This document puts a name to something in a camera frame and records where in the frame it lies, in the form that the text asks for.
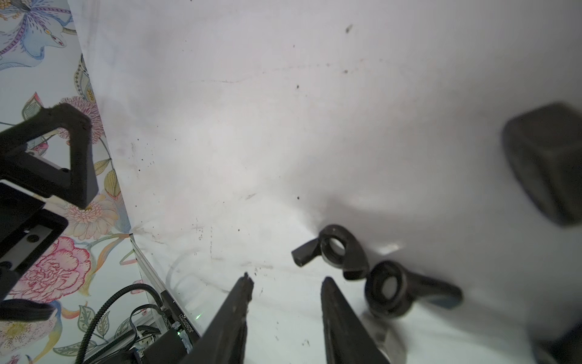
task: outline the yellow leaf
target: yellow leaf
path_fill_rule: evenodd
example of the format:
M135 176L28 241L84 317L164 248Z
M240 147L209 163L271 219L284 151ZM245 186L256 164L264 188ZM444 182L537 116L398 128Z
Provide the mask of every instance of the yellow leaf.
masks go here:
M95 174L96 175L100 175L103 173L103 171L105 171L105 169L107 168L107 166L109 165L109 161L111 159L104 159L102 161L99 161L97 163L95 163L93 165L93 167L95 168Z
M117 197L121 193L121 188L119 188L119 182L117 181L117 174L115 174L115 169L112 169L105 176L105 191L109 193L111 197Z

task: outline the white surface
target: white surface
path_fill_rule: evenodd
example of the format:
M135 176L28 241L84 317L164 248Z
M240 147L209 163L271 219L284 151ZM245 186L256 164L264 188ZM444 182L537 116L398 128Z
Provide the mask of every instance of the white surface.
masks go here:
M326 275L365 309L293 264L328 222L463 288L397 321L410 364L529 363L579 318L581 229L538 213L499 132L582 107L581 2L70 5L137 244L201 329L251 274L247 363L325 361Z

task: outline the white table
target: white table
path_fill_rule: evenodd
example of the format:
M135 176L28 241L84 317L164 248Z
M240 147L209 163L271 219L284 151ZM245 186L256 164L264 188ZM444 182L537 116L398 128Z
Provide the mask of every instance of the white table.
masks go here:
M395 325L417 363L530 363L579 318L582 230L546 220L499 133L582 108L578 0L70 0L136 241L203 331L255 281L246 363L323 363L320 286L290 252L342 224L463 288Z

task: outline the blue flower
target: blue flower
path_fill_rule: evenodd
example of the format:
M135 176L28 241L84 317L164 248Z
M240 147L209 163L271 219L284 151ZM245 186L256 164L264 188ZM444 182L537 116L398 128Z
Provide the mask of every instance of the blue flower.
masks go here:
M18 21L14 29L0 31L0 70L37 66L44 59L44 47L66 46L63 27L72 20L67 0L31 0L29 5L26 0L9 3L0 10L0 17L7 20L10 16Z

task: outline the pink peony flower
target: pink peony flower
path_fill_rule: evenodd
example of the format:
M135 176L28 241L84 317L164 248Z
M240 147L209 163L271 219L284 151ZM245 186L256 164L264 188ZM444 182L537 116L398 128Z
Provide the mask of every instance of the pink peony flower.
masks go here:
M144 280L139 280L139 281L135 281L133 284L143 283L143 282L144 282ZM132 295L135 295L135 294L138 294L138 293L142 293L143 291L144 291L143 289L134 289L134 290L132 290L129 293L131 293Z
M10 292L14 298L52 302L76 292L91 268L89 252L61 236L22 276Z
M79 240L98 239L109 233L119 218L115 203L103 194L97 195L84 210L58 197L47 199L45 208L66 217L69 226L63 235L74 236Z
M74 106L77 110L89 116L91 119L91 141L93 144L99 143L99 138L105 133L103 130L103 123L101 122L101 115L99 114L99 109L96 103L85 100L83 97L73 96L64 97L61 99L59 104L70 104ZM69 131L64 128L59 128L59 136L67 140L69 144Z
M54 311L51 318L46 321L0 321L0 356L42 339L55 328L56 320L56 311ZM16 363L19 359L20 355L15 355L6 364Z

